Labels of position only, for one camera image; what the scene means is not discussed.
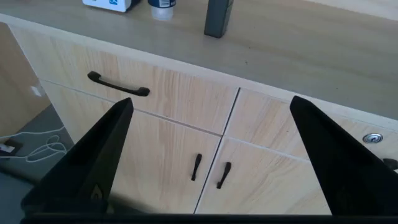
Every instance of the keyhole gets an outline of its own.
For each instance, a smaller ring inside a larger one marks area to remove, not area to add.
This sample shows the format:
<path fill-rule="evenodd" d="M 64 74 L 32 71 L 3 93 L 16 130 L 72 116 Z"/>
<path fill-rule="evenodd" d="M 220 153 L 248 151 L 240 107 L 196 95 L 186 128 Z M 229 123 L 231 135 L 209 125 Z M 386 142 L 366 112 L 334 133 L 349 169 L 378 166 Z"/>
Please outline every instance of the keyhole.
<path fill-rule="evenodd" d="M 375 144 L 375 143 L 379 143 L 383 140 L 383 136 L 381 134 L 376 134 L 376 133 L 372 133 L 372 134 L 367 134 L 363 137 L 363 141 L 365 143 L 368 144 Z"/>

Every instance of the floor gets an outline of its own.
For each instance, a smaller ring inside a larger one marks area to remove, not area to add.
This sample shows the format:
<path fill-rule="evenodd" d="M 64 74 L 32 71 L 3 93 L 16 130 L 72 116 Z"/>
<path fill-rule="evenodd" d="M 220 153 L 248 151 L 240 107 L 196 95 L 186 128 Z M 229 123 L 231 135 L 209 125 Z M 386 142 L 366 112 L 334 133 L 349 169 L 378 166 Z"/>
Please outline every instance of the floor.
<path fill-rule="evenodd" d="M 19 132 L 43 132 L 59 129 L 63 126 L 54 107 L 51 105 L 31 122 L 26 124 Z M 31 135 L 23 134 L 15 136 L 12 140 L 22 143 L 16 156 L 25 156 L 34 149 L 46 143 L 53 135 L 58 135 L 59 142 L 66 149 L 73 146 L 69 134 L 65 129 L 55 133 Z M 63 154 L 57 154 L 48 159 L 28 163 L 25 159 L 0 159 L 0 223 L 18 223 L 23 217 L 20 202 L 26 193 L 37 183 L 61 158 Z"/>

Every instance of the wood grain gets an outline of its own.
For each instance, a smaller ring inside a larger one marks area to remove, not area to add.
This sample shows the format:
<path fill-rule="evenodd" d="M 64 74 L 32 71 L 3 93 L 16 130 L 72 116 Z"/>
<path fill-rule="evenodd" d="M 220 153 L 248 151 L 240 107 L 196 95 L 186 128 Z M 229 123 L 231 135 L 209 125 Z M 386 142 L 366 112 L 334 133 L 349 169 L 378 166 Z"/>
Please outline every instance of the wood grain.
<path fill-rule="evenodd" d="M 398 21 L 398 2 L 396 0 L 349 0 L 349 1 L 307 0 L 307 1 Z"/>
<path fill-rule="evenodd" d="M 14 35 L 44 80 L 111 101 L 131 97 L 140 110 L 218 134 L 224 130 L 236 88 L 27 30 L 14 29 Z M 98 72 L 107 82 L 132 89 L 143 86 L 151 93 L 134 96 L 94 83 L 87 77 L 90 71 Z"/>
<path fill-rule="evenodd" d="M 300 134 L 289 110 L 290 103 L 249 90 L 241 90 L 226 135 L 269 149 L 308 158 Z M 398 159 L 398 134 L 394 131 L 328 114 L 342 128 L 363 143 L 377 157 Z M 380 133 L 384 140 L 365 144 L 363 136 Z"/>
<path fill-rule="evenodd" d="M 41 81 L 74 142 L 111 102 Z M 193 213 L 220 137 L 135 111 L 113 182 L 112 198 L 145 212 Z M 203 155 L 191 181 L 197 154 Z"/>
<path fill-rule="evenodd" d="M 300 0 L 242 0 L 214 39 L 203 36 L 207 1 L 195 2 L 179 2 L 160 22 L 148 4 L 118 14 L 77 0 L 4 0 L 0 21 L 284 100 L 311 96 L 323 110 L 398 130 L 396 21 Z"/>
<path fill-rule="evenodd" d="M 226 162 L 231 171 L 216 188 Z M 310 163 L 223 138 L 197 213 L 330 214 Z"/>
<path fill-rule="evenodd" d="M 38 83 L 7 24 L 0 22 L 0 136 L 15 134 L 50 105 L 30 89 Z"/>

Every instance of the white cable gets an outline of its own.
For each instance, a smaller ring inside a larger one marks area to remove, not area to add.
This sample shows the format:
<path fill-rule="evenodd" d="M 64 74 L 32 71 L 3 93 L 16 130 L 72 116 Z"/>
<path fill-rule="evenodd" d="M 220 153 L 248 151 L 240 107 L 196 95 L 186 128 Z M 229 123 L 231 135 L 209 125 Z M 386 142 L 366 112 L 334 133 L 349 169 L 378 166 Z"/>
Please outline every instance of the white cable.
<path fill-rule="evenodd" d="M 52 130 L 52 131 L 44 131 L 44 132 L 40 132 L 40 133 L 33 133 L 33 132 L 24 131 L 24 132 L 17 133 L 17 134 L 12 134 L 12 135 L 9 135 L 9 136 L 0 136 L 0 139 L 10 138 L 10 137 L 18 136 L 18 135 L 20 135 L 20 134 L 48 134 L 48 133 L 53 133 L 53 132 L 61 131 L 61 130 L 64 129 L 64 128 L 65 128 L 65 127 L 62 126 L 62 128 L 60 128 L 60 129 L 55 129 L 55 130 Z"/>
<path fill-rule="evenodd" d="M 13 134 L 13 135 L 10 135 L 10 136 L 1 136 L 0 139 L 14 137 L 14 136 L 18 136 L 20 134 L 48 134 L 48 133 L 52 133 L 52 132 L 56 132 L 56 131 L 61 131 L 64 128 L 65 127 L 63 126 L 60 129 L 56 129 L 56 130 L 52 130 L 52 131 L 44 131 L 44 132 L 40 132 L 40 133 L 21 132 L 21 133 Z M 52 138 L 57 138 L 57 139 L 54 142 L 49 142 Z M 0 156 L 0 159 L 25 159 L 26 162 L 39 162 L 39 161 L 42 161 L 44 159 L 48 159 L 48 158 L 50 158 L 50 157 L 52 157 L 52 156 L 54 156 L 56 154 L 59 154 L 59 153 L 66 154 L 68 151 L 67 151 L 67 149 L 66 149 L 64 144 L 58 142 L 59 139 L 60 139 L 60 136 L 58 136 L 58 135 L 53 135 L 53 136 L 49 137 L 46 140 L 44 145 L 39 146 L 38 148 L 33 150 L 31 153 L 29 153 L 27 156 Z M 55 148 L 51 147 L 51 146 L 56 146 L 56 145 L 62 146 L 62 149 L 55 149 Z M 45 157 L 39 158 L 39 159 L 34 159 L 34 160 L 30 160 L 29 159 L 30 157 L 38 155 L 41 152 L 44 152 L 44 151 L 47 151 L 47 150 L 53 151 L 54 153 L 50 154 L 50 155 L 47 155 Z"/>

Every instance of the black handle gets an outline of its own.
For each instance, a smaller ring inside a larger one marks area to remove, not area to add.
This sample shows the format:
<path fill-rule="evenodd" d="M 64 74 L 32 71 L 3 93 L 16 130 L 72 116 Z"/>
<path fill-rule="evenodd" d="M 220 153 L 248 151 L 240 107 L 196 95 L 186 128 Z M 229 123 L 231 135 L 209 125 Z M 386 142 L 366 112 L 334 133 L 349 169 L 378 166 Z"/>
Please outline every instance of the black handle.
<path fill-rule="evenodd" d="M 104 81 L 100 80 L 101 75 L 94 71 L 89 72 L 87 74 L 87 77 L 93 82 L 96 82 L 96 83 L 102 84 L 104 86 L 108 86 L 108 87 L 111 87 L 111 88 L 114 88 L 114 89 L 117 89 L 117 90 L 120 90 L 120 91 L 123 91 L 126 93 L 131 93 L 136 96 L 147 96 L 147 95 L 149 95 L 149 92 L 150 92 L 150 90 L 145 87 L 140 87 L 138 90 L 129 90 L 127 88 L 123 88 L 123 87 L 120 87 L 117 85 L 113 85 L 113 84 L 104 82 Z"/>
<path fill-rule="evenodd" d="M 230 170 L 231 170 L 231 166 L 232 166 L 232 163 L 230 163 L 230 162 L 227 162 L 227 163 L 225 164 L 225 169 L 224 169 L 223 178 L 221 178 L 221 181 L 217 183 L 217 189 L 221 189 L 221 186 L 223 185 L 226 176 L 228 175 L 228 173 L 229 173 Z"/>
<path fill-rule="evenodd" d="M 192 181 L 195 181 L 195 179 L 197 178 L 197 170 L 198 170 L 200 161 L 201 161 L 201 154 L 198 154 L 197 159 L 195 160 L 195 167 L 193 168 L 193 174 L 192 174 L 192 178 L 191 178 Z"/>

